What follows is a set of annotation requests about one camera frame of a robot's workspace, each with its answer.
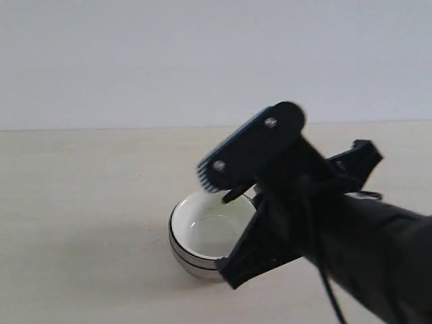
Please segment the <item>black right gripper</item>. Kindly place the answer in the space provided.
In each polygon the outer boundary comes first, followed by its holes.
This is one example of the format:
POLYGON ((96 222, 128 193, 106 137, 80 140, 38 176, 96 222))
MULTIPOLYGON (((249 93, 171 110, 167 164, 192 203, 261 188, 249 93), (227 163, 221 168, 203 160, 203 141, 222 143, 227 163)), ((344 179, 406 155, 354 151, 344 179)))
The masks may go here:
POLYGON ((258 186, 258 209, 232 251, 215 261, 223 280, 237 289, 247 281, 306 257, 325 269, 341 266, 357 253, 351 192, 360 192, 384 156, 371 140, 357 139, 347 151, 327 159, 337 174, 316 182, 298 180, 298 196, 271 200, 258 186))

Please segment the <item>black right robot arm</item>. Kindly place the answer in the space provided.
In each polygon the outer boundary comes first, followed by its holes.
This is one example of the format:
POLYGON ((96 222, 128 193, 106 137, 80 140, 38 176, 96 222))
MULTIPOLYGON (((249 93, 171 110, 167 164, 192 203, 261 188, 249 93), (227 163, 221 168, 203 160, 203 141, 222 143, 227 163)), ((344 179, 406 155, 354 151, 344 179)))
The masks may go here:
POLYGON ((386 323, 431 322, 431 218, 363 192, 381 154, 368 140, 326 159, 305 139, 225 158, 226 200, 253 185, 258 208, 227 257, 232 287, 300 257, 386 323))

